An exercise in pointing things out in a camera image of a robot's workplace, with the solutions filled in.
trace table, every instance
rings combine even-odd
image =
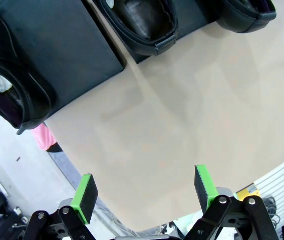
[[[273,2],[262,30],[212,23],[140,64],[110,30],[126,69],[47,120],[127,227],[198,211],[196,164],[235,192],[284,161],[284,1]]]

